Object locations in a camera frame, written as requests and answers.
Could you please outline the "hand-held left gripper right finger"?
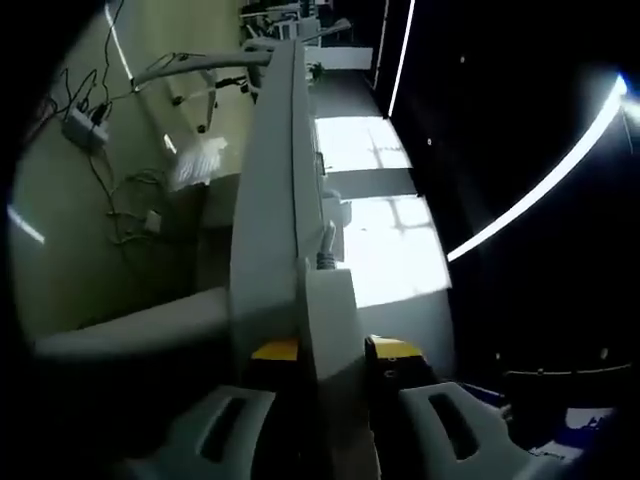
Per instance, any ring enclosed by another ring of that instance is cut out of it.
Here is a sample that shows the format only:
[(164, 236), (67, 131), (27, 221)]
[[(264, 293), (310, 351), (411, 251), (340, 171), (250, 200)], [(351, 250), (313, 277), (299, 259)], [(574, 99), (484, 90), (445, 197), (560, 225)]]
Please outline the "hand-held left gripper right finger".
[(365, 353), (382, 478), (547, 478), (547, 461), (512, 440), (503, 410), (440, 381), (414, 345), (370, 336)]

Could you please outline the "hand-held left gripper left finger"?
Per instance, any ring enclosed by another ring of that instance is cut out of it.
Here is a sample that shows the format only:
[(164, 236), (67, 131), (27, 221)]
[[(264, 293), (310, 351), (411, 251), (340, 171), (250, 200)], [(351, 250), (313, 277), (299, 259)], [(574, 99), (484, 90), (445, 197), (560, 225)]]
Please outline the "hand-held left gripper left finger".
[(134, 462), (136, 479), (292, 476), (290, 426), (299, 342), (272, 340), (251, 354), (244, 386), (220, 385), (170, 425), (162, 445)]

